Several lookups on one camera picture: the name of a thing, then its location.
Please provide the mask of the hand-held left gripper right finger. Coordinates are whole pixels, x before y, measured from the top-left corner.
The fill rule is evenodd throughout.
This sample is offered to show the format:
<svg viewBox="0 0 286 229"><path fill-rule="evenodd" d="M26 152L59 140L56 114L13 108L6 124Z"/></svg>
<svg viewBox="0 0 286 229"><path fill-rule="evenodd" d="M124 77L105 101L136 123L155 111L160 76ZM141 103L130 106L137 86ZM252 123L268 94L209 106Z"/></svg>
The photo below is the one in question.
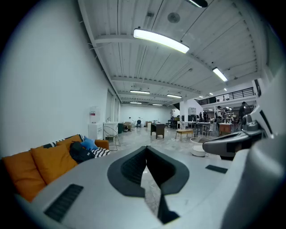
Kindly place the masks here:
<svg viewBox="0 0 286 229"><path fill-rule="evenodd" d="M176 194L189 179L189 169L182 162L146 147L146 165L162 194Z"/></svg>

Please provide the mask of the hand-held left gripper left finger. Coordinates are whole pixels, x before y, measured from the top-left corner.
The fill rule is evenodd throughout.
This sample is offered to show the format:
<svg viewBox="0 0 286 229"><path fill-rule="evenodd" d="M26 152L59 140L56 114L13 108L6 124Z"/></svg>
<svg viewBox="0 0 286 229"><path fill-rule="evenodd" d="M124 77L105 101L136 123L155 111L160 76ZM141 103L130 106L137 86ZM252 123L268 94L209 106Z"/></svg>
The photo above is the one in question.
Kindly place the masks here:
<svg viewBox="0 0 286 229"><path fill-rule="evenodd" d="M109 183L122 195L129 197L145 197L145 189L141 187L143 171L146 168L146 147L115 160L108 168Z"/></svg>

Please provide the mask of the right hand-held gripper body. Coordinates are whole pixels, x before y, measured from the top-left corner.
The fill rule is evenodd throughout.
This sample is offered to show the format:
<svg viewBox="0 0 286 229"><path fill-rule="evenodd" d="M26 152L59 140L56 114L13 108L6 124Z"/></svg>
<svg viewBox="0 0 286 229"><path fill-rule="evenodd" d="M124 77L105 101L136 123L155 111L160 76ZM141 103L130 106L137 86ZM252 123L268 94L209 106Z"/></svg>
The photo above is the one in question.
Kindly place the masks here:
<svg viewBox="0 0 286 229"><path fill-rule="evenodd" d="M275 110L268 105L260 105L241 120L238 132L221 136L203 143L207 153L219 155L222 158L235 157L243 150L255 154L261 149L264 140L275 137Z"/></svg>

